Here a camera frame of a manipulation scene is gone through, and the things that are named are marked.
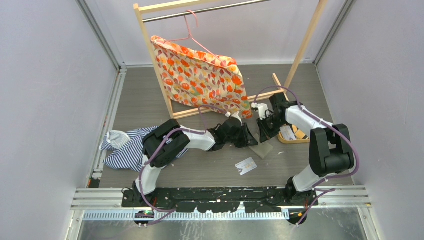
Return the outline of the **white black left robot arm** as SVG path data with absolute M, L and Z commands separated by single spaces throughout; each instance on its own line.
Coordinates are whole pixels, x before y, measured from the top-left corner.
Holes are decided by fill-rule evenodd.
M 259 143 L 248 125 L 232 116 L 224 123 L 206 130 L 184 127 L 173 118 L 166 121 L 142 140 L 143 160 L 133 186 L 135 202 L 141 207 L 148 207 L 153 202 L 153 192 L 162 169 L 184 150 L 216 152 L 227 144 L 242 149 Z

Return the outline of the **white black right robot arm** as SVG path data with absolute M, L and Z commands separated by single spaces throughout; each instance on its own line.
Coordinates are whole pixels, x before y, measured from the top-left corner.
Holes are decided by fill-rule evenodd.
M 308 166 L 291 177 L 285 186 L 284 196 L 291 205 L 299 205 L 310 198 L 314 187 L 325 178 L 333 177 L 355 166 L 350 134 L 344 124 L 334 125 L 308 111 L 299 101 L 288 101 L 284 93 L 270 97 L 267 104 L 253 102 L 252 110 L 258 113 L 260 142 L 277 136 L 284 126 L 294 125 L 309 138 Z

